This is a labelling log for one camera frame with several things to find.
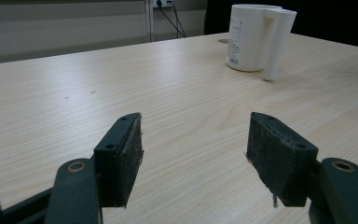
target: light wood table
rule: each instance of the light wood table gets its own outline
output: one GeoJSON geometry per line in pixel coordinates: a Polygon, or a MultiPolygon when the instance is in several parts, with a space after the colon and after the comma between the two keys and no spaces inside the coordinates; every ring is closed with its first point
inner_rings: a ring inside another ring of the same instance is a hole
{"type": "Polygon", "coordinates": [[[274,82],[226,66],[227,34],[0,64],[0,203],[50,188],[121,116],[142,112],[144,162],[105,223],[309,223],[272,207],[245,159],[252,111],[358,164],[358,48],[291,35],[274,82]]]}

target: black plastic bracket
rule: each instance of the black plastic bracket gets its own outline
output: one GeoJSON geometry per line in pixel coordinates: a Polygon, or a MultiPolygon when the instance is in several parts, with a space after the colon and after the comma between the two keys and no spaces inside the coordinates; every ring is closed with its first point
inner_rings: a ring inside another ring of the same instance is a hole
{"type": "Polygon", "coordinates": [[[246,156],[285,206],[312,200],[310,222],[358,223],[358,165],[316,161],[318,148],[278,119],[252,113],[246,156]]]}
{"type": "Polygon", "coordinates": [[[141,114],[121,117],[91,159],[60,167],[53,188],[0,208],[0,224],[103,223],[102,207],[127,205],[143,155],[141,114]]]}

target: gray wall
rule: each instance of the gray wall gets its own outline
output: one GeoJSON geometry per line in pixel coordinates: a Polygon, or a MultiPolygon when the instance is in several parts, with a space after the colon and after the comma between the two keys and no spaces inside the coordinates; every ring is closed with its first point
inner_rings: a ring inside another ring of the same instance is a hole
{"type": "MultiPolygon", "coordinates": [[[[187,36],[202,35],[206,0],[177,0],[187,36]]],[[[176,38],[158,9],[143,1],[0,5],[0,63],[176,38]]],[[[174,21],[171,8],[164,8],[174,21]]]]}

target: kettle handle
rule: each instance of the kettle handle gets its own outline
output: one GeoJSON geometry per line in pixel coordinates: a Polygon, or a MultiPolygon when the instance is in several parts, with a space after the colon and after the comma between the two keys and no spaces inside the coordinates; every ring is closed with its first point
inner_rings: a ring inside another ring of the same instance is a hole
{"type": "Polygon", "coordinates": [[[273,20],[266,66],[263,79],[271,81],[276,77],[287,39],[295,22],[296,12],[285,9],[266,9],[265,17],[273,20]]]}

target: electrical outlet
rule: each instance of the electrical outlet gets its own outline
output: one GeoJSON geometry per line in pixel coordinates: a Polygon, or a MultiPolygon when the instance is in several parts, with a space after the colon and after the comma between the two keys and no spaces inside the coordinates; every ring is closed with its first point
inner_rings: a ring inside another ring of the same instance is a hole
{"type": "MultiPolygon", "coordinates": [[[[158,0],[153,0],[153,7],[158,7],[157,5],[158,0]]],[[[161,7],[170,7],[171,3],[168,3],[167,0],[160,0],[161,1],[161,7]]]]}

